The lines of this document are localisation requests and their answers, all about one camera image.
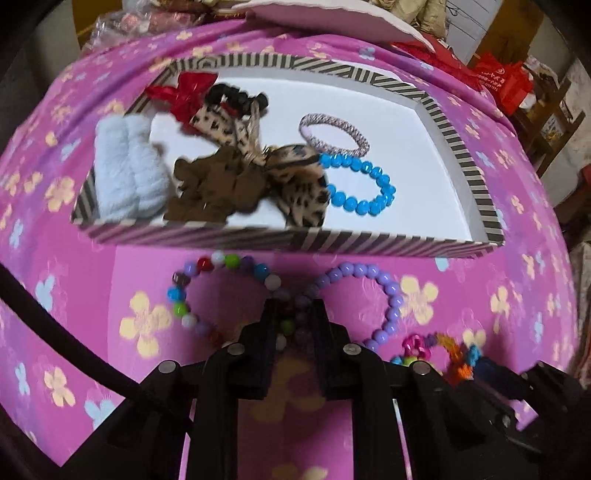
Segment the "red gift bag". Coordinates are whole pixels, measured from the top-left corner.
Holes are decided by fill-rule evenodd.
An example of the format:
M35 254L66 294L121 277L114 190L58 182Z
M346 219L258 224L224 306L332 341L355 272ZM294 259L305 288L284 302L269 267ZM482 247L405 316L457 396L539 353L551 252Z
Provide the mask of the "red gift bag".
M513 115L534 91L533 80L521 61L503 64L490 52L486 52L472 71L492 93L497 107L507 116Z

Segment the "white pink pillow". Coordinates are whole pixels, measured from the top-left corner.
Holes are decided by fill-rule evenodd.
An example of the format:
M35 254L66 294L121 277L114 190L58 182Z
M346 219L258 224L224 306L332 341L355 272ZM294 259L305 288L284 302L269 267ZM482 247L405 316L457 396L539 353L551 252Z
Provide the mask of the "white pink pillow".
M240 2L230 9L256 19L297 29L337 34L374 44L418 42L429 51L433 45L410 24L365 1Z

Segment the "clear plastic bag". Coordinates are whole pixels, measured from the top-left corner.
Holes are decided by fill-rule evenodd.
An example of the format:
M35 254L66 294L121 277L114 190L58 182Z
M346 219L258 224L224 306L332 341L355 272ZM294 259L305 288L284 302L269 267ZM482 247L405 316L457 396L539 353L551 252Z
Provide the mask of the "clear plastic bag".
M233 10L242 1L123 1L122 8L99 15L80 35L81 56L110 49L140 38L239 19Z

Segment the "wooden chair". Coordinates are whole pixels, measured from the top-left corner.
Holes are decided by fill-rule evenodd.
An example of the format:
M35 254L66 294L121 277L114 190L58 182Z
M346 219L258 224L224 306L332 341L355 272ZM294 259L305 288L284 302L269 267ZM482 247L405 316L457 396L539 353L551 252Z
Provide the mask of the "wooden chair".
M531 72L531 76L533 104L529 108L519 107L510 121L536 174L542 177L580 128L586 113L574 114L568 107L569 79L557 84L546 74Z

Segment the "beige floral blanket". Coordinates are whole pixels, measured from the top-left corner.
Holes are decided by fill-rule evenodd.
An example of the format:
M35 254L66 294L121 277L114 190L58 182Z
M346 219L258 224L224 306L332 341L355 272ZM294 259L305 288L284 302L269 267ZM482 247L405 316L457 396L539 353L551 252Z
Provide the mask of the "beige floral blanket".
M405 22L425 29L443 28L446 23L446 1L440 0L370 0Z

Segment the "light blue fluffy scrunchie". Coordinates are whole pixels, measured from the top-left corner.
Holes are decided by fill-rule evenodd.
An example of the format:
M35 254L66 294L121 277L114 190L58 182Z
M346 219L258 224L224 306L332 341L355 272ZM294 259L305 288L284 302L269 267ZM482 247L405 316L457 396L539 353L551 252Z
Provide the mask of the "light blue fluffy scrunchie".
M163 211L172 186L149 141L150 128L141 114L111 115L97 123L93 167L100 219L150 219Z

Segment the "pink floral bedsheet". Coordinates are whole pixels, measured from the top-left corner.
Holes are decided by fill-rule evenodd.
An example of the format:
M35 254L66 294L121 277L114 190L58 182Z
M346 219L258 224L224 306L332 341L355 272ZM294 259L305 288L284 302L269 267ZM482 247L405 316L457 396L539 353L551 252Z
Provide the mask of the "pink floral bedsheet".
M166 289L187 261L209 256L98 245L70 223L93 161L98 120L122 113L175 58L263 52L368 65L437 100L486 178L505 245L483 258L341 258L253 253L298 293L344 261L374 263L401 279L400 330L380 348L401 353L414 332L477 343L520 371L537 360L561 370L580 339L564 240L550 201L491 94L428 64L337 35L226 21L129 42L62 72L1 157L1 262L81 342L141 381L160 361L211 354L207 338L170 313ZM215 270L192 281L190 306L227 338L256 321L266 289L249 275ZM311 355L284 352L270 399L241 402L239 479L353 479L349 406L327 402ZM53 461L63 463L113 412L120 397L55 354L1 302L1 404Z

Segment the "black scrunchie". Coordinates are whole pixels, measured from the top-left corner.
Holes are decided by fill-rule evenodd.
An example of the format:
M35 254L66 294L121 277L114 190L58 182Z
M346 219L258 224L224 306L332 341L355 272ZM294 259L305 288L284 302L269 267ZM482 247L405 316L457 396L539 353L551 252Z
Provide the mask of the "black scrunchie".
M249 116L252 113L253 104L259 107L260 112L269 106L266 94L259 93L256 96L249 96L245 90L224 83L214 84L205 95L205 101L211 105L221 106L235 118Z

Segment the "brown scrunchie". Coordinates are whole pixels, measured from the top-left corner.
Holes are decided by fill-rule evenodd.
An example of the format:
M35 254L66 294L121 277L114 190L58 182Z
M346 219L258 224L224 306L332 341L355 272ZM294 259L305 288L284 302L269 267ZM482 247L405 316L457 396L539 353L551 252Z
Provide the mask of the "brown scrunchie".
M168 221L225 223L236 212L252 213L266 195L266 175L259 166L246 165L233 147L193 161L178 158L173 176L179 195L167 202Z

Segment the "red cushion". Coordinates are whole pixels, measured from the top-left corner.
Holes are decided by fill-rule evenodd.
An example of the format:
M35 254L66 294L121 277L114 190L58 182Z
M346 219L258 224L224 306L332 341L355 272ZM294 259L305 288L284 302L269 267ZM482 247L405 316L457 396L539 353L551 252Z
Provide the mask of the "red cushion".
M434 68L446 72L475 91L480 92L483 89L478 76L457 58L452 49L432 35L427 35L425 39L431 47L418 40L393 42L392 46L407 52L414 58Z

